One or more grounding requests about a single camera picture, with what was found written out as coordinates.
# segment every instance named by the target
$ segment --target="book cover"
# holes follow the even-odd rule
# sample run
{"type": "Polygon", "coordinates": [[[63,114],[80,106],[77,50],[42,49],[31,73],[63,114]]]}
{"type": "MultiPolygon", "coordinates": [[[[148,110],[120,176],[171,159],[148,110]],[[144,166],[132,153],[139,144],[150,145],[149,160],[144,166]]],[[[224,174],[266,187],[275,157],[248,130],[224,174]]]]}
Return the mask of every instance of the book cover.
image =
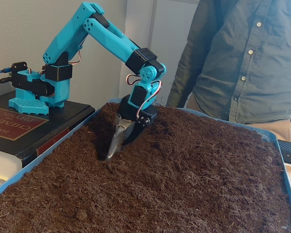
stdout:
{"type": "Polygon", "coordinates": [[[14,91],[0,96],[0,154],[15,156],[22,167],[95,112],[90,105],[66,101],[48,115],[20,114],[8,107],[14,97],[14,91]]]}

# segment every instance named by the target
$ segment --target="tray rim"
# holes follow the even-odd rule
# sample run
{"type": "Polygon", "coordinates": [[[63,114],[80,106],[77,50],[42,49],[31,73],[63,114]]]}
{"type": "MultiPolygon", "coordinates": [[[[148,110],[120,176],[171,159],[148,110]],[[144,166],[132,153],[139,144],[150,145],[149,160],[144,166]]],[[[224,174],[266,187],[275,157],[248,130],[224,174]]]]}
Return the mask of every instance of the tray rim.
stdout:
{"type": "MultiPolygon", "coordinates": [[[[112,103],[120,103],[120,101],[121,101],[120,98],[114,98],[114,99],[109,100],[107,103],[111,103],[111,102],[112,103]]],[[[254,127],[247,126],[247,125],[241,125],[241,124],[234,123],[234,122],[229,122],[229,121],[225,121],[225,120],[215,119],[215,118],[209,117],[206,114],[203,114],[203,113],[200,113],[200,112],[191,110],[191,109],[184,109],[184,108],[178,108],[178,109],[179,110],[182,110],[182,111],[185,111],[185,112],[192,113],[192,114],[197,115],[197,116],[200,116],[200,117],[207,117],[207,118],[211,118],[213,120],[217,120],[217,121],[225,122],[225,123],[230,124],[230,125],[234,125],[236,127],[241,127],[241,128],[246,128],[246,129],[251,130],[251,131],[256,131],[258,134],[262,135],[262,138],[264,140],[267,140],[267,141],[270,141],[270,142],[273,142],[274,143],[275,147],[278,148],[278,150],[280,152],[282,163],[285,164],[284,163],[284,160],[283,160],[283,157],[282,157],[282,153],[280,151],[280,147],[279,147],[278,140],[277,140],[276,136],[272,132],[267,131],[267,130],[262,130],[262,129],[254,128],[254,127]]],[[[48,148],[40,156],[38,156],[36,159],[34,159],[32,162],[30,162],[27,166],[25,166],[22,170],[20,170],[18,173],[16,173],[12,178],[10,178],[8,181],[6,181],[4,184],[2,184],[0,186],[0,194],[3,193],[8,186],[10,186],[10,185],[18,182],[19,180],[21,180],[21,178],[24,176],[25,173],[30,172],[35,166],[39,165],[43,161],[43,159],[46,156],[48,156],[49,154],[51,154],[53,152],[53,150],[60,143],[62,143],[65,139],[71,137],[75,133],[75,131],[77,131],[83,125],[85,125],[88,121],[90,121],[90,119],[93,118],[96,114],[98,114],[99,111],[100,111],[100,109],[98,109],[95,113],[93,113],[87,119],[85,119],[84,121],[82,121],[77,127],[75,127],[73,130],[71,130],[68,134],[66,134],[58,142],[56,142],[55,144],[53,144],[50,148],[48,148]]],[[[287,173],[287,170],[286,170],[286,166],[285,165],[284,165],[284,178],[285,178],[286,189],[287,189],[287,192],[288,192],[288,195],[289,195],[289,200],[290,200],[290,203],[291,203],[291,181],[289,179],[289,176],[288,176],[288,173],[287,173]]]]}

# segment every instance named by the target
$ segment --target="person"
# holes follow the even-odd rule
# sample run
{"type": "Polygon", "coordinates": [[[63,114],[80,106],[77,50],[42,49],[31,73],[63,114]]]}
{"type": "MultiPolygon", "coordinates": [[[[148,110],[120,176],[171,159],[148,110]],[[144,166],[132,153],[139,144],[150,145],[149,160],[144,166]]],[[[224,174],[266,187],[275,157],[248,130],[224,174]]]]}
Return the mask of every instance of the person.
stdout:
{"type": "Polygon", "coordinates": [[[291,142],[291,0],[200,0],[168,97],[291,142]]]}

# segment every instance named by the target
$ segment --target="red and white wire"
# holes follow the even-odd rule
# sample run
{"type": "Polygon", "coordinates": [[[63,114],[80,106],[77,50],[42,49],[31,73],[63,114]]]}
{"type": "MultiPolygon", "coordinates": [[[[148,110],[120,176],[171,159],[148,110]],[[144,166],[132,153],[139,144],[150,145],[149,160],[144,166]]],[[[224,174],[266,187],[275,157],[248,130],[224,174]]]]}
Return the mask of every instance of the red and white wire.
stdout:
{"type": "MultiPolygon", "coordinates": [[[[83,45],[83,43],[85,42],[86,38],[87,38],[87,36],[81,41],[81,43],[79,44],[79,47],[83,45]]],[[[79,58],[79,60],[77,62],[69,62],[69,64],[73,66],[73,65],[76,65],[76,64],[81,62],[81,60],[82,60],[81,50],[78,50],[78,58],[79,58]]]]}
{"type": "Polygon", "coordinates": [[[159,82],[159,85],[158,85],[157,90],[156,90],[156,91],[155,91],[155,92],[154,92],[150,97],[148,97],[147,100],[145,100],[145,101],[140,105],[140,107],[138,108],[138,110],[137,110],[137,114],[136,114],[137,119],[139,119],[140,111],[141,111],[142,107],[145,105],[145,103],[146,103],[147,101],[149,101],[151,98],[155,97],[155,96],[159,93],[159,91],[160,91],[161,86],[162,86],[163,83],[159,80],[159,81],[151,82],[151,84],[158,83],[158,82],[159,82]]]}
{"type": "Polygon", "coordinates": [[[129,82],[129,77],[130,77],[130,76],[140,77],[140,75],[128,74],[127,77],[126,77],[126,82],[128,83],[128,85],[133,85],[133,84],[135,84],[136,82],[141,81],[141,79],[137,79],[137,80],[134,80],[132,83],[130,83],[130,82],[129,82]]]}

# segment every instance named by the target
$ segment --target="shirt sleeve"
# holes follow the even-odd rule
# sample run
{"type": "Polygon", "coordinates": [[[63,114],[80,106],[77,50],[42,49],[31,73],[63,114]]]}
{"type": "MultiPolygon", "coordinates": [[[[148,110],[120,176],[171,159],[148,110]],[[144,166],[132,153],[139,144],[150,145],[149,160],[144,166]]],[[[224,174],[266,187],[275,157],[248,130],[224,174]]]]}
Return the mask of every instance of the shirt sleeve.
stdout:
{"type": "Polygon", "coordinates": [[[202,72],[212,38],[219,31],[217,0],[200,0],[188,34],[188,41],[168,96],[167,107],[184,107],[196,79],[202,72]]]}

